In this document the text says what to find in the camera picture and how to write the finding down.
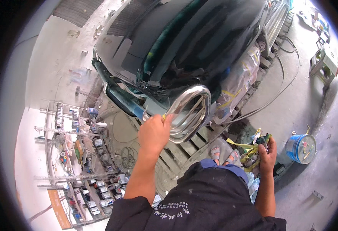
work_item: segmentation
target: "concrete floor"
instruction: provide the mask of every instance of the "concrete floor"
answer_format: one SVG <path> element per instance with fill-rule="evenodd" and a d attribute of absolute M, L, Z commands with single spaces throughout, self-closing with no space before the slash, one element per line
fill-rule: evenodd
<path fill-rule="evenodd" d="M 331 28 L 331 48 L 338 57 L 338 37 Z M 277 161 L 290 166 L 275 184 L 276 217 L 287 220 L 287 230 L 323 230 L 338 208 L 338 76 L 325 95 L 323 84 L 309 78 L 309 60 L 317 51 L 318 36 L 297 16 L 287 34 L 300 53 L 300 71 L 290 87 L 270 106 L 249 118 L 249 123 L 273 134 L 277 141 Z M 282 46 L 291 50 L 286 42 Z M 296 54 L 278 52 L 285 68 L 286 82 L 296 73 Z M 274 95 L 281 83 L 277 60 L 264 76 L 259 88 L 242 109 L 247 113 Z M 305 134 L 307 124 L 317 141 L 317 154 L 308 165 L 293 163 L 286 156 L 284 145 L 292 131 Z M 313 196 L 316 190 L 322 201 Z"/>
<path fill-rule="evenodd" d="M 293 41 L 300 54 L 300 69 L 293 83 L 267 108 L 251 116 L 248 122 L 254 128 L 273 135 L 277 142 L 277 161 L 285 167 L 292 160 L 285 154 L 284 145 L 292 136 L 292 131 L 297 134 L 305 134 L 307 125 L 312 129 L 319 116 L 323 103 L 323 83 L 315 78 L 309 78 L 310 58 L 316 53 L 316 40 L 319 38 L 316 32 L 306 29 L 304 22 L 295 16 L 287 36 Z M 284 42 L 283 49 L 292 51 L 293 47 Z M 286 86 L 294 77 L 298 67 L 296 53 L 289 54 L 278 51 L 285 71 L 285 80 L 282 87 Z M 250 97 L 241 110 L 241 114 L 263 105 L 272 98 L 282 84 L 282 68 L 277 58 L 268 68 L 259 87 Z"/>

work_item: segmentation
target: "sandal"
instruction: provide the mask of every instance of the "sandal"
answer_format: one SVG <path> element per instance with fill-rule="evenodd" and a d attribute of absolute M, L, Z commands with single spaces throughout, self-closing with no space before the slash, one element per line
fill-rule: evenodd
<path fill-rule="evenodd" d="M 229 155 L 229 157 L 225 160 L 223 166 L 227 165 L 226 162 L 228 162 L 228 164 L 234 164 L 239 159 L 240 159 L 240 152 L 237 149 L 234 149 Z"/>
<path fill-rule="evenodd" d="M 220 158 L 220 147 L 218 145 L 214 145 L 211 150 L 210 150 L 210 153 L 211 153 L 211 159 L 213 159 L 214 161 L 215 160 L 218 160 L 219 162 L 219 158 Z"/>

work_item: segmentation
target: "blue bucket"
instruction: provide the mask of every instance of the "blue bucket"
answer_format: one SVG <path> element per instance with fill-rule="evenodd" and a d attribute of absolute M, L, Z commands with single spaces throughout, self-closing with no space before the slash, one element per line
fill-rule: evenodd
<path fill-rule="evenodd" d="M 304 147 L 301 147 L 300 144 L 302 144 L 302 140 L 307 141 L 309 140 L 309 146 L 307 149 Z M 286 154 L 291 160 L 296 161 L 300 164 L 308 164 L 313 159 L 316 152 L 316 142 L 313 136 L 311 135 L 294 135 L 289 138 L 289 140 L 286 143 Z"/>

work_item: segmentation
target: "orange sign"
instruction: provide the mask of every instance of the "orange sign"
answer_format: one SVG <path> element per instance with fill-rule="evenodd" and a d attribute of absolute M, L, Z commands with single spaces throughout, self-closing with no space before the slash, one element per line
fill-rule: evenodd
<path fill-rule="evenodd" d="M 57 190 L 48 190 L 48 195 L 50 197 L 52 208 L 54 209 L 61 229 L 71 228 L 70 222 L 66 217 L 63 206 L 61 205 L 60 197 L 57 193 Z"/>

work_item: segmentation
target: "hand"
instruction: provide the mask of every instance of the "hand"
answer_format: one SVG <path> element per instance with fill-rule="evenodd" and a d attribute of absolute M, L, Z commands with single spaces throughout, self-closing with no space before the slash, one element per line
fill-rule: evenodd
<path fill-rule="evenodd" d="M 155 158 L 157 161 L 169 141 L 172 119 L 173 114 L 167 115 L 165 120 L 157 114 L 141 125 L 138 131 L 138 141 L 146 157 Z"/>
<path fill-rule="evenodd" d="M 260 155 L 260 174 L 261 177 L 273 176 L 273 170 L 275 165 L 275 160 L 277 158 L 277 143 L 273 137 L 269 138 L 268 142 L 268 153 L 264 145 L 259 145 L 259 155 Z"/>

